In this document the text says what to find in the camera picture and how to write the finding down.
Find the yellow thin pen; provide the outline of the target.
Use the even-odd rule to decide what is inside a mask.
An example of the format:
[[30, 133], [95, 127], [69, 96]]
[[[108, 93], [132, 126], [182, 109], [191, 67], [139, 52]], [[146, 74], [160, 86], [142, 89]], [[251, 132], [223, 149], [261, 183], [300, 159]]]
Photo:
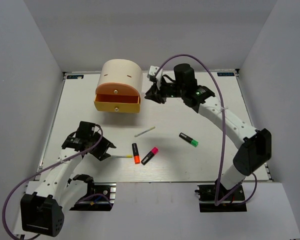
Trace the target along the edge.
[[112, 155], [111, 158], [114, 159], [131, 159], [133, 155]]

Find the pale yellow white pen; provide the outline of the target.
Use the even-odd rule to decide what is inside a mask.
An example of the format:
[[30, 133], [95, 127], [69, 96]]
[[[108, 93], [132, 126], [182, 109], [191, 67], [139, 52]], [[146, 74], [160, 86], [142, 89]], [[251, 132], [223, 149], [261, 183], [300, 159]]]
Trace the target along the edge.
[[134, 137], [137, 138], [137, 137], [139, 137], [141, 135], [144, 135], [144, 134], [146, 134], [146, 133], [154, 130], [155, 128], [156, 128], [155, 126], [152, 126], [152, 127], [148, 128], [148, 129], [146, 129], [146, 130], [144, 130], [144, 131], [142, 131], [140, 133], [135, 134]]

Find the cream orange drawer box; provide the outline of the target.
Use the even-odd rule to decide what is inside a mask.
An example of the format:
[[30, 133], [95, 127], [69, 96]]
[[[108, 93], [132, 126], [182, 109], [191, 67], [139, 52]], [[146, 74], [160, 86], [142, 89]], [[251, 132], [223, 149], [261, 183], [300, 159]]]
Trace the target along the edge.
[[127, 59], [111, 59], [101, 70], [94, 106], [99, 112], [137, 114], [141, 109], [143, 72]]

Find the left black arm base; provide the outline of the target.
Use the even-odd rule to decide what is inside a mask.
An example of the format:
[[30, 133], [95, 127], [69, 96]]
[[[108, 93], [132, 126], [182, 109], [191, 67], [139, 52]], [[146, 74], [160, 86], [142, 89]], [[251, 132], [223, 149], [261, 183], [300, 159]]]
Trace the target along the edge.
[[88, 199], [76, 203], [71, 211], [81, 212], [109, 212], [115, 203], [115, 183], [95, 183]]

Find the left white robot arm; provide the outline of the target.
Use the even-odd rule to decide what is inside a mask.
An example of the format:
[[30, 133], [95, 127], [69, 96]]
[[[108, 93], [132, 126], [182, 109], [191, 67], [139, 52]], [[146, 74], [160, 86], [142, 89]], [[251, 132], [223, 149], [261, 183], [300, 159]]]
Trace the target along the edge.
[[56, 237], [64, 224], [65, 214], [76, 204], [102, 198], [110, 206], [108, 196], [97, 192], [94, 178], [74, 174], [76, 167], [88, 154], [103, 161], [110, 157], [108, 149], [115, 145], [103, 136], [100, 125], [81, 121], [61, 146], [57, 162], [49, 167], [42, 183], [26, 193], [20, 201], [21, 226], [26, 232]]

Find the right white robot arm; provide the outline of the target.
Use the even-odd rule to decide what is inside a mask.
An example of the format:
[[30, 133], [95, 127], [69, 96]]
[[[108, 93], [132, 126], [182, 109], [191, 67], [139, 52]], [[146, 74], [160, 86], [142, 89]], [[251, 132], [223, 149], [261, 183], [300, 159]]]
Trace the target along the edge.
[[147, 77], [153, 83], [145, 98], [164, 104], [167, 98], [181, 98], [183, 103], [196, 113], [207, 118], [237, 148], [232, 165], [220, 177], [215, 188], [216, 195], [226, 200], [234, 193], [234, 187], [255, 172], [272, 156], [272, 135], [267, 129], [258, 130], [245, 123], [230, 110], [221, 105], [215, 93], [199, 85], [195, 71], [188, 63], [174, 67], [172, 82], [166, 82], [158, 66], [150, 66]]

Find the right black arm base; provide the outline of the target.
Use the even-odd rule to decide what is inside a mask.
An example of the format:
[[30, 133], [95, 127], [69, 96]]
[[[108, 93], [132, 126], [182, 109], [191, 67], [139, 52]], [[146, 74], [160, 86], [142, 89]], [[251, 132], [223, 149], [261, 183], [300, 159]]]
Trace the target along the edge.
[[222, 200], [219, 205], [215, 205], [215, 195], [217, 186], [215, 184], [197, 185], [194, 194], [198, 197], [199, 211], [201, 213], [240, 213], [246, 212], [245, 193], [242, 186], [239, 186], [234, 192], [228, 195], [230, 191], [222, 186], [218, 193], [218, 200]]

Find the orange capped black highlighter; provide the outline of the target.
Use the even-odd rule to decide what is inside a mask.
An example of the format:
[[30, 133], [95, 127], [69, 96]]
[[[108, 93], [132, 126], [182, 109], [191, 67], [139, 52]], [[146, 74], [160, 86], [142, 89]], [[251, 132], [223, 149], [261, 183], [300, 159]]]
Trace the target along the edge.
[[134, 159], [134, 163], [135, 164], [140, 164], [141, 160], [140, 160], [140, 155], [139, 155], [139, 150], [138, 150], [138, 146], [136, 143], [132, 144], [132, 153], [133, 153], [133, 159]]

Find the pink capped black highlighter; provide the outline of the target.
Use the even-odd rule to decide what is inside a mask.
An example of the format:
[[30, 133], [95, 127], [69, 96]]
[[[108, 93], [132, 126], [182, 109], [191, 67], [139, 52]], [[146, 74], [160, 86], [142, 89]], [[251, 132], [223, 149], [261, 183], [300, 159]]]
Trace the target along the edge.
[[159, 152], [159, 149], [157, 147], [154, 147], [142, 160], [141, 164], [146, 165], [157, 153]]

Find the green capped black highlighter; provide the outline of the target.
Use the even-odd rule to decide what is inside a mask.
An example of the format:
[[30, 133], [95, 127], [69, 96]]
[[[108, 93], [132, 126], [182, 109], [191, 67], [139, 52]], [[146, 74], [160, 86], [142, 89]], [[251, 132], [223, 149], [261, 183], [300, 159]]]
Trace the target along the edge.
[[190, 136], [188, 136], [182, 132], [179, 134], [179, 137], [194, 147], [197, 147], [199, 144], [198, 141], [196, 141], [195, 139], [191, 138]]

